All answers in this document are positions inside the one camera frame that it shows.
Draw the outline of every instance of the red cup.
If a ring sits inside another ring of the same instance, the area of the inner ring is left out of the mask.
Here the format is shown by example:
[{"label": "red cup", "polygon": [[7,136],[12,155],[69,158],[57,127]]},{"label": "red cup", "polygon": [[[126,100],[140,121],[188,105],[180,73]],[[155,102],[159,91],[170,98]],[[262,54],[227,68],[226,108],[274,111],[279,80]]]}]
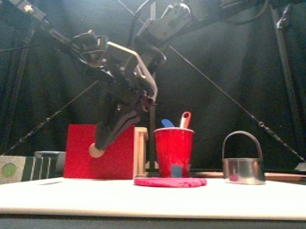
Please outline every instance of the red cup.
[{"label": "red cup", "polygon": [[160,176],[188,177],[194,131],[171,127],[154,133]]}]

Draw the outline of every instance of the metal pail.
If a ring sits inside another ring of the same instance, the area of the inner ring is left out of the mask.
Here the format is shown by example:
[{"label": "metal pail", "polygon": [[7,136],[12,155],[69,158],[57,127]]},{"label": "metal pail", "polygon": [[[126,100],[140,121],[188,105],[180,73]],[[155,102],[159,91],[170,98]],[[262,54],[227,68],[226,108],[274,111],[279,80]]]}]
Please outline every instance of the metal pail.
[{"label": "metal pail", "polygon": [[[234,134],[243,134],[257,145],[258,158],[224,158],[224,143]],[[255,136],[246,131],[232,132],[224,139],[222,146],[222,163],[224,182],[240,184],[265,184],[263,154]]]}]

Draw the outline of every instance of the bucket handle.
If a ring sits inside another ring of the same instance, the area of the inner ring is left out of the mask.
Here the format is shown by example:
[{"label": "bucket handle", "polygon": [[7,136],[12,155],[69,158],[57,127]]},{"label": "bucket handle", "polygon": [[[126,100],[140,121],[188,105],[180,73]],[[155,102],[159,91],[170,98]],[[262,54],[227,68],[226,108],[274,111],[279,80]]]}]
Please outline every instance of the bucket handle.
[{"label": "bucket handle", "polygon": [[[246,135],[247,137],[250,137],[250,139],[254,141],[255,146],[257,146],[258,156],[259,156],[261,159],[263,159],[263,153],[262,153],[261,145],[259,145],[259,142],[258,142],[255,136],[254,136],[250,132],[246,132],[246,131],[235,131],[235,132],[232,132],[232,133],[230,133],[230,134],[227,135],[227,137],[224,138],[224,142],[226,142],[226,140],[227,140],[234,134],[243,134],[243,135]],[[222,145],[222,159],[224,159],[224,142],[223,142],[223,145]]]}]

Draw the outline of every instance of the table surface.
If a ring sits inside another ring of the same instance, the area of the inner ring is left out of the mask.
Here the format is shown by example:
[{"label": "table surface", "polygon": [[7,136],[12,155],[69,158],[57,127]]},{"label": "table surface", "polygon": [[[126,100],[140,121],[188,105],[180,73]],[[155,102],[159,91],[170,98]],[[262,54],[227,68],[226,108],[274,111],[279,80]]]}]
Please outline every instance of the table surface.
[{"label": "table surface", "polygon": [[305,185],[207,180],[198,188],[65,178],[1,184],[0,214],[306,220]]}]

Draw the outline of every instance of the black curtain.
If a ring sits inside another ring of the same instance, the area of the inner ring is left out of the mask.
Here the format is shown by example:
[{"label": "black curtain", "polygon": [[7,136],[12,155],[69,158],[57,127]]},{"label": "black curtain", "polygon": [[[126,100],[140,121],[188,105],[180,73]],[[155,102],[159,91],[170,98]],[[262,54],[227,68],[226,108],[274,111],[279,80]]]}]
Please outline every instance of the black curtain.
[{"label": "black curtain", "polygon": [[[174,1],[158,1],[156,16]],[[106,35],[126,46],[132,15],[143,1],[40,0],[40,9],[52,26],[72,38],[88,30]],[[262,6],[242,11],[232,21],[250,19]],[[290,26],[285,30],[289,67],[298,101],[301,122],[291,116],[291,105],[283,76],[271,11],[250,23],[234,26],[219,21],[174,39],[164,54],[167,62],[156,71],[159,88],[155,127],[168,118],[176,125],[184,111],[192,113],[190,128],[195,131],[192,168],[220,169],[222,143],[232,131],[248,131],[261,142],[266,169],[290,170],[299,159],[258,125],[265,123],[302,157],[305,148],[305,4],[293,6]],[[142,20],[150,17],[146,11]],[[0,53],[0,136],[1,153],[40,124],[8,155],[32,156],[36,150],[65,149],[69,123],[96,123],[107,112],[106,88],[97,83],[63,110],[63,106],[95,82],[83,67],[56,47],[52,40],[29,21],[17,25],[0,21],[0,48],[20,47],[31,28],[35,30],[25,51]],[[20,72],[21,55],[27,56]],[[45,122],[55,112],[61,112]],[[139,126],[150,127],[148,114]],[[297,136],[295,126],[303,133]],[[255,144],[243,136],[232,136],[226,145],[227,157],[257,157]]]}]

